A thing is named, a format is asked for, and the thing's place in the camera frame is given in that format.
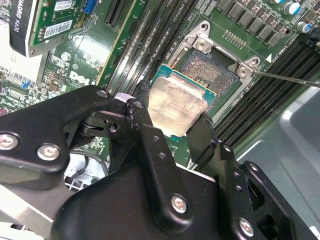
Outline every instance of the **white label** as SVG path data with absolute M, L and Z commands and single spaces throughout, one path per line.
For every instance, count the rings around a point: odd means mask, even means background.
M 45 34 L 44 34 L 44 38 L 49 38 L 53 35 L 57 35 L 59 33 L 62 33 L 64 31 L 67 31 L 71 28 L 71 25 L 72 25 L 72 20 L 69 20 L 69 21 L 65 21 L 65 22 L 62 22 L 62 23 L 58 23 L 56 25 L 53 25 L 53 26 L 48 26 L 46 29 L 45 29 Z
M 315 235 L 315 237 L 320 240 L 320 233 L 315 226 L 309 227 L 311 232 Z
M 67 1 L 57 1 L 54 6 L 54 11 L 63 11 L 70 9 L 72 7 L 72 0 Z

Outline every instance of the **capacitor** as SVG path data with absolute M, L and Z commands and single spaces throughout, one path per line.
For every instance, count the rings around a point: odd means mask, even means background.
M 300 4 L 297 2 L 288 2 L 283 7 L 283 13 L 286 15 L 296 15 L 300 11 Z
M 270 0 L 270 3 L 272 3 L 272 4 L 282 4 L 284 2 L 285 2 L 285 0 Z
M 304 21 L 299 22 L 296 25 L 296 29 L 303 34 L 308 34 L 312 30 L 312 24 L 310 23 L 305 23 Z
M 58 91 L 51 91 L 51 92 L 49 92 L 48 99 L 53 99 L 53 98 L 55 98 L 55 97 L 57 97 L 57 96 L 60 96 L 60 92 L 58 92 Z

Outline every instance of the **pcie slot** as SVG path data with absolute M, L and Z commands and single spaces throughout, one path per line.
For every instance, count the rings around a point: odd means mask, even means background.
M 104 23 L 109 27 L 114 28 L 121 16 L 121 13 L 125 7 L 126 0 L 113 0 L 109 11 L 105 17 Z

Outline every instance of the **electrolytic capacitor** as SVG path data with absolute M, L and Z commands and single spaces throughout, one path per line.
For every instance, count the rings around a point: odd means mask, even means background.
M 285 2 L 285 0 L 270 0 L 270 3 L 272 3 L 272 4 L 282 4 L 284 2 Z
M 300 11 L 300 4 L 297 2 L 288 2 L 283 7 L 283 13 L 286 15 L 296 15 Z
M 296 29 L 303 34 L 308 34 L 312 30 L 312 24 L 310 23 L 305 23 L 304 21 L 299 22 L 296 25 Z

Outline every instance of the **gray metal panel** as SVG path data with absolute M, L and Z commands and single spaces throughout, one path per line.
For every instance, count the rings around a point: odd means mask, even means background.
M 320 89 L 310 87 L 238 154 L 259 165 L 308 227 L 320 230 Z

